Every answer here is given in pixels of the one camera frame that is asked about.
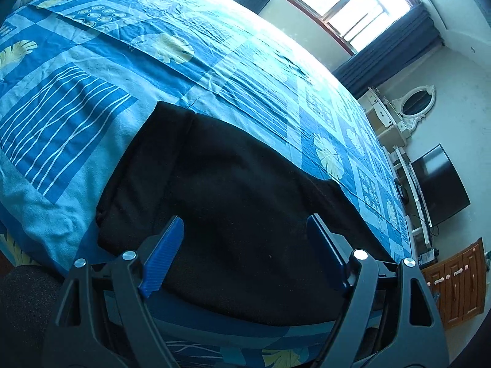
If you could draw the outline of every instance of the brown cabinet door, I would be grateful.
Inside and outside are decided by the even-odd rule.
[[[443,264],[432,265],[423,272],[426,282],[429,283],[431,294],[434,296],[437,292],[440,297],[436,301],[436,307],[440,312],[441,321],[445,322],[445,267]]]
[[[468,319],[484,311],[485,270],[484,251],[480,243],[472,245],[462,254],[465,296],[463,319]]]
[[[463,319],[464,269],[462,255],[445,262],[445,320],[443,325],[450,328]]]

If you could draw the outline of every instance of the silver screw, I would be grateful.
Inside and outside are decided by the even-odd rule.
[[[368,258],[368,253],[366,253],[363,249],[357,249],[353,252],[353,256],[355,256],[358,260],[366,260]]]
[[[85,261],[85,259],[77,259],[75,260],[75,262],[73,263],[73,265],[77,268],[82,268],[83,266],[85,266],[87,264],[87,262]]]
[[[137,254],[133,252],[132,250],[129,250],[128,252],[123,253],[123,260],[133,260]]]
[[[406,257],[404,259],[404,264],[408,267],[414,267],[416,265],[416,262],[413,259]]]

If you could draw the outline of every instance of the television screen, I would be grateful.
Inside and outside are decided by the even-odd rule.
[[[462,181],[441,145],[412,162],[411,166],[432,226],[470,205]]]

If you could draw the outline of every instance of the folded black clothing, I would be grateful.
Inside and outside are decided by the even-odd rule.
[[[168,292],[227,316],[294,326],[335,320],[343,303],[306,239],[314,213],[353,248],[393,261],[335,181],[233,125],[159,102],[106,185],[96,221],[99,245],[117,255],[181,217]]]

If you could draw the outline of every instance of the white mirror frame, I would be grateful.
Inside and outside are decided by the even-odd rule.
[[[418,112],[415,115],[405,115],[402,113],[402,107],[406,103],[406,101],[414,94],[418,93],[419,91],[426,91],[428,94],[431,95],[431,100],[430,103],[426,108],[424,108],[421,112]],[[433,105],[435,104],[435,99],[436,99],[436,90],[435,86],[421,86],[421,87],[416,87],[409,91],[404,97],[395,99],[392,101],[392,106],[396,110],[397,114],[401,117],[402,121],[408,128],[408,130],[412,133],[415,129],[417,124],[423,120],[423,118],[426,116],[426,114],[430,111],[431,108],[433,108]]]

